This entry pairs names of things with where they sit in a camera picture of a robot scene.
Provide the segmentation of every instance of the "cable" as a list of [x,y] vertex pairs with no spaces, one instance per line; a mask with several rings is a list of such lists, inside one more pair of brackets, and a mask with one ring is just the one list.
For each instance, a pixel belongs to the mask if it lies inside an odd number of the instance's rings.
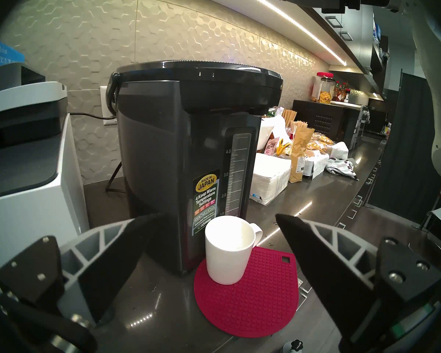
[[92,115],[90,113],[69,113],[69,115],[85,115],[85,116],[94,117],[95,119],[100,119],[100,120],[114,120],[116,118],[116,116],[101,117],[101,116]]
[[[69,115],[84,115],[84,116],[90,116],[93,117],[95,119],[100,119],[100,120],[113,120],[116,118],[116,116],[113,117],[102,117],[102,116],[96,116],[96,115],[92,115],[90,113],[69,113]],[[122,166],[122,162],[119,162],[119,164],[117,165],[116,169],[113,172],[113,175],[111,176],[108,184],[105,187],[105,192],[120,192],[120,193],[126,193],[126,191],[124,190],[120,190],[117,188],[110,188],[111,184],[113,183],[114,178],[116,177],[117,173],[119,172],[119,170],[121,169]]]
[[116,177],[117,173],[118,173],[119,170],[121,169],[122,164],[123,164],[122,162],[119,162],[119,164],[117,165],[116,169],[114,170],[113,175],[111,176],[111,178],[110,178],[108,184],[106,185],[106,187],[105,187],[105,189],[104,189],[106,192],[120,192],[120,193],[126,193],[125,191],[120,190],[120,189],[117,189],[117,188],[110,188],[111,184],[113,183],[114,177]]

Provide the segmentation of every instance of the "glass jar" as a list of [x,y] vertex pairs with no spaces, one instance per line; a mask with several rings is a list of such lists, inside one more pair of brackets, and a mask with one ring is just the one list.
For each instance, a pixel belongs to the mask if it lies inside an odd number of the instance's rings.
[[333,79],[322,77],[320,79],[320,94],[318,95],[318,102],[321,104],[330,104],[334,88],[335,81]]
[[314,88],[312,89],[312,95],[310,96],[310,100],[312,102],[318,102],[322,78],[333,78],[333,73],[317,72],[317,76],[315,77],[314,82]]

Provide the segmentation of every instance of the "red silicone trivet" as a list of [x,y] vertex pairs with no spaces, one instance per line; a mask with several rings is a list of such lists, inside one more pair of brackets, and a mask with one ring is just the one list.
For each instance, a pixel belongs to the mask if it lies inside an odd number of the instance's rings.
[[245,274],[233,285],[214,282],[204,259],[194,277],[194,296],[204,316],[228,334],[260,338],[276,333],[291,321],[299,302],[294,254],[253,248]]

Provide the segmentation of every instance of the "electrical outlet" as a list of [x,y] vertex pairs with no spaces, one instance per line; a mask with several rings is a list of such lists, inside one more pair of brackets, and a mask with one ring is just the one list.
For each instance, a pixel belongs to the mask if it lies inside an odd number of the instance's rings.
[[[108,107],[106,106],[106,87],[107,86],[100,86],[101,113],[103,114],[103,117],[111,117],[113,116],[113,114],[109,111]],[[103,125],[115,125],[115,124],[117,124],[116,119],[103,120]]]

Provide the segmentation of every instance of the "wall tile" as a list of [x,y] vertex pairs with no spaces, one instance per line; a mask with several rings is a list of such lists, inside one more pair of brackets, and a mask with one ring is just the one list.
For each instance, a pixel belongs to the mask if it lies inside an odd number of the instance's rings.
[[293,101],[291,100],[279,100],[278,106],[282,106],[285,109],[292,109],[293,108]]
[[302,58],[310,62],[318,63],[320,61],[319,58],[317,58],[315,55],[310,53],[308,50],[301,47],[296,42],[292,41],[289,38],[286,38],[285,36],[281,35],[280,33],[274,31],[273,29],[265,25],[261,26],[260,36],[266,40],[269,40],[277,45],[282,46],[283,48],[297,54],[298,56],[301,56]]
[[69,90],[99,88],[134,62],[137,0],[30,0],[0,32],[26,63]]
[[349,93],[348,101],[352,104],[367,106],[369,103],[369,96],[365,92],[358,91],[357,89],[352,89]]
[[173,3],[191,10],[202,12],[210,16],[216,17],[222,21],[230,23],[234,26],[246,29],[251,33],[258,34],[261,31],[261,24],[251,18],[231,10],[228,7],[220,5],[211,0],[158,0]]
[[[101,116],[99,89],[68,91],[68,112]],[[109,179],[121,161],[117,125],[103,126],[103,120],[72,115],[72,130],[83,183]]]
[[284,100],[307,100],[317,72],[325,71],[329,65],[317,58],[314,64],[301,56],[273,42],[260,39],[258,66],[278,72],[282,75]]
[[259,36],[171,3],[139,0],[136,62],[191,59],[257,63]]

